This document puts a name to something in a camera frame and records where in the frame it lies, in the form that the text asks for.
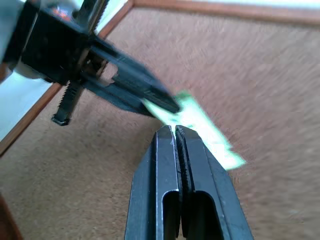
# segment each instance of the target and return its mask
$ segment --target black metal jaw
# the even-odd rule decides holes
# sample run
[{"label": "black metal jaw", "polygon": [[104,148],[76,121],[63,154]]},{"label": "black metal jaw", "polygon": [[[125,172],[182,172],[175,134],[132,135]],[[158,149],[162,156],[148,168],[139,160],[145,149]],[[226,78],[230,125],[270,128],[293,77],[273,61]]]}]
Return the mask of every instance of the black metal jaw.
[{"label": "black metal jaw", "polygon": [[[150,117],[144,99],[172,113],[180,110],[165,86],[142,64],[94,34],[93,26],[107,3],[108,0],[85,0],[77,13],[81,19],[73,19],[72,11],[68,10],[71,14],[67,18],[61,18],[53,10],[56,8],[41,6],[38,0],[27,0],[10,40],[4,60],[11,66],[21,61],[44,75],[45,80],[67,85],[52,118],[61,126],[69,124],[84,89],[120,109]],[[82,14],[86,10],[84,5],[92,11],[97,9],[99,14],[92,21],[87,12]],[[112,78],[114,82],[105,86],[99,78],[108,63],[118,71]]]},{"label": "black metal jaw", "polygon": [[125,239],[253,240],[228,173],[197,132],[156,132],[131,187]]}]

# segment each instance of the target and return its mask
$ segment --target brown carpet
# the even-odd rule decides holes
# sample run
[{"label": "brown carpet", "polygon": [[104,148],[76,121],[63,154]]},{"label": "brown carpet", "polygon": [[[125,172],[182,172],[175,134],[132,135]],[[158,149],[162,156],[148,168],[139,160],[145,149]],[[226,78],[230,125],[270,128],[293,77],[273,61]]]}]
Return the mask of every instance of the brown carpet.
[{"label": "brown carpet", "polygon": [[[135,9],[108,39],[189,90],[247,159],[230,174],[255,239],[319,238],[317,29]],[[1,159],[1,192],[27,240],[122,239],[133,173],[161,124],[85,91],[59,127],[61,96]]]}]

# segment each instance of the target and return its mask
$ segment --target wooden trim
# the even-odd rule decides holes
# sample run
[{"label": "wooden trim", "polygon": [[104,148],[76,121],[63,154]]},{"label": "wooden trim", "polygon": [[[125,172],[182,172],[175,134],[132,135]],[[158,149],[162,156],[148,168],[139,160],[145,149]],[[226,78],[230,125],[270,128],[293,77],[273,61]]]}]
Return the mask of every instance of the wooden trim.
[{"label": "wooden trim", "polygon": [[40,97],[40,99],[30,108],[30,110],[21,118],[14,128],[0,141],[0,156],[14,143],[14,141],[31,124],[38,114],[45,108],[51,99],[61,89],[61,85],[55,83]]},{"label": "wooden trim", "polygon": [[134,0],[135,7],[195,12],[299,25],[320,26],[320,10],[199,2],[190,0]]},{"label": "wooden trim", "polygon": [[0,239],[22,240],[23,237],[12,217],[9,208],[0,194]]},{"label": "wooden trim", "polygon": [[127,15],[128,12],[133,8],[134,1],[128,0],[123,7],[114,15],[114,17],[108,22],[107,25],[99,32],[98,36],[101,39],[105,39],[112,30],[121,22],[121,20]]},{"label": "wooden trim", "polygon": [[[117,14],[105,25],[99,32],[98,36],[105,39],[109,33],[117,26],[117,24],[126,16],[133,7],[133,0],[126,2]],[[31,109],[23,116],[23,118],[14,126],[14,128],[0,141],[0,157],[6,150],[17,140],[23,131],[31,124],[38,114],[45,108],[51,99],[61,89],[61,85],[53,84],[42,97],[31,107]]]}]

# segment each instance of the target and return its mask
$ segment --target green paper strip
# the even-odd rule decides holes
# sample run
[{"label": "green paper strip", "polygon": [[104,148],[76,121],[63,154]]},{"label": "green paper strip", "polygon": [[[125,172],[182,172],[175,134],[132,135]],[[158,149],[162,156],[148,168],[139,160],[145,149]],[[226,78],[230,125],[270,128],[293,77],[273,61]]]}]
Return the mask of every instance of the green paper strip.
[{"label": "green paper strip", "polygon": [[144,100],[145,107],[165,125],[175,129],[182,125],[195,130],[202,138],[203,143],[225,170],[239,168],[246,163],[238,154],[231,151],[231,144],[219,129],[211,122],[196,100],[183,91],[175,96],[181,111],[173,114],[154,103]]}]

